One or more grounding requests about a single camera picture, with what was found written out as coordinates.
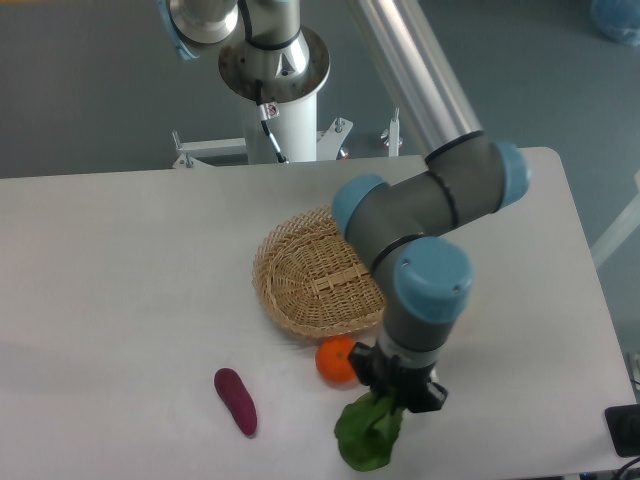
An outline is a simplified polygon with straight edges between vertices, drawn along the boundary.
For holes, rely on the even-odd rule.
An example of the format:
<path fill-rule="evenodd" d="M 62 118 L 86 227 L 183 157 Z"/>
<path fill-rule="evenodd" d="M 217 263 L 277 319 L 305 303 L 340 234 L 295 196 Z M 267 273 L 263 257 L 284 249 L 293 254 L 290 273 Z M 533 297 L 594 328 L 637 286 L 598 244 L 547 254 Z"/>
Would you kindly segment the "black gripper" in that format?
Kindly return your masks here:
<path fill-rule="evenodd" d="M 403 366 L 398 356 L 387 357 L 376 345 L 356 342 L 348 361 L 360 384 L 377 394 L 394 391 L 411 413 L 439 411 L 448 398 L 448 390 L 431 381 L 435 364 L 420 368 Z"/>

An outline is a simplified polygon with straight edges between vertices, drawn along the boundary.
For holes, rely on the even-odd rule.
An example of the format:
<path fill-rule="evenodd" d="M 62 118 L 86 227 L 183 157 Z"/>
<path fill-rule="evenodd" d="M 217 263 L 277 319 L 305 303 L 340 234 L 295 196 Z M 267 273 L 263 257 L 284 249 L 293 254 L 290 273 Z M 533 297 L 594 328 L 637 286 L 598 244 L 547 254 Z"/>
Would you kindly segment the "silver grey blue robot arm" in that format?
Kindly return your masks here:
<path fill-rule="evenodd" d="M 317 94 L 330 60 L 298 2 L 162 1 L 158 9 L 181 58 L 194 59 L 194 45 L 219 47 L 250 163 L 319 159 Z M 349 360 L 372 391 L 414 413 L 436 411 L 447 392 L 430 375 L 473 281 L 468 258 L 444 235 L 522 198 L 530 170 L 516 146 L 484 135 L 416 2 L 349 9 L 426 162 L 395 185 L 360 176 L 333 199 L 341 234 L 387 302 L 375 345 L 356 346 Z"/>

